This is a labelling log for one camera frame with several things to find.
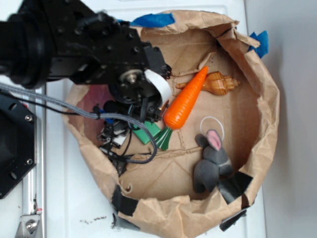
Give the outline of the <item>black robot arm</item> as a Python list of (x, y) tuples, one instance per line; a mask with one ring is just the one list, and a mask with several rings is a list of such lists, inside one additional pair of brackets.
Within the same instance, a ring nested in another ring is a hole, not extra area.
[(0, 24), (0, 72), (20, 88), (1, 89), (37, 98), (32, 89), (68, 78), (77, 85), (107, 85), (124, 114), (62, 107), (91, 119), (119, 119), (145, 129), (157, 122), (170, 96), (171, 68), (159, 48), (137, 30), (79, 0), (25, 0)]

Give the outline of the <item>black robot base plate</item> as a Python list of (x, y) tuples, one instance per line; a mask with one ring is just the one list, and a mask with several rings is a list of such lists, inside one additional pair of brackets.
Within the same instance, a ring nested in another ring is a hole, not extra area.
[(36, 117), (8, 91), (0, 91), (0, 198), (35, 166)]

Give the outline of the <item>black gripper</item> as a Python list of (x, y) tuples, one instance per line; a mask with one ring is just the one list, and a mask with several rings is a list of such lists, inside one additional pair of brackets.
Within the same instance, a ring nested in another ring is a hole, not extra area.
[(111, 151), (116, 141), (133, 131), (133, 125), (140, 127), (149, 136), (154, 151), (158, 150), (154, 137), (144, 126), (145, 121), (161, 120), (162, 107), (168, 102), (168, 69), (141, 71), (131, 69), (119, 77), (109, 76), (103, 80), (94, 80), (94, 85), (107, 85), (109, 93), (114, 98), (104, 104), (99, 114), (109, 114), (105, 119), (105, 127), (98, 139), (105, 142), (102, 148), (111, 159), (125, 159), (125, 155), (117, 155)]

